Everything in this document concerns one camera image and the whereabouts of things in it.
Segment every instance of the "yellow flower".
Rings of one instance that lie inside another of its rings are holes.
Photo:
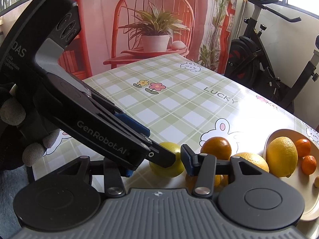
[[[148,81],[140,80],[137,84],[139,84],[140,86],[145,86],[148,85]]]

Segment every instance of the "beige plate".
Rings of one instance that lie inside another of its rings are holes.
[[[289,137],[293,142],[296,142],[297,140],[302,138],[308,139],[303,134],[300,134],[297,131],[290,129],[279,129],[268,137],[264,148],[264,159],[266,159],[267,146],[277,137]],[[319,163],[319,149],[313,144],[312,141],[310,141],[310,143],[310,155],[314,156],[317,163]],[[316,188],[314,186],[314,180],[319,175],[319,169],[317,167],[316,171],[310,176],[305,175],[300,168],[301,160],[302,158],[298,159],[297,168],[289,178],[284,177],[281,179],[298,190],[303,196],[306,205],[305,210],[301,216],[301,220],[311,221],[319,217],[319,188]]]

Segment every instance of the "bookshelf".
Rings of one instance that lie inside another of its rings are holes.
[[[85,38],[85,27],[83,20],[82,0],[75,0],[79,7],[81,31],[71,44],[65,49],[58,60],[58,64],[67,72],[77,76],[80,80],[92,76],[87,42]]]

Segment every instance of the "gloved hand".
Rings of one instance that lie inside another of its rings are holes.
[[[0,85],[0,171],[32,166],[60,132],[38,114],[24,91],[12,85]]]

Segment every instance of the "exercise bike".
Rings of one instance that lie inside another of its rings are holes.
[[[244,19],[244,22],[247,24],[244,35],[231,42],[225,76],[257,92],[293,114],[293,100],[311,76],[313,81],[316,81],[319,77],[317,73],[314,73],[319,63],[319,52],[314,51],[312,59],[308,62],[292,88],[282,83],[275,76],[265,47],[260,39],[261,34],[267,27],[261,24],[261,30],[257,32],[255,29],[257,20],[262,9],[274,13],[290,23],[299,22],[301,18],[290,19],[266,6],[266,4],[277,3],[278,0],[247,1],[253,3],[255,9],[250,19]],[[315,44],[319,49],[319,36]]]

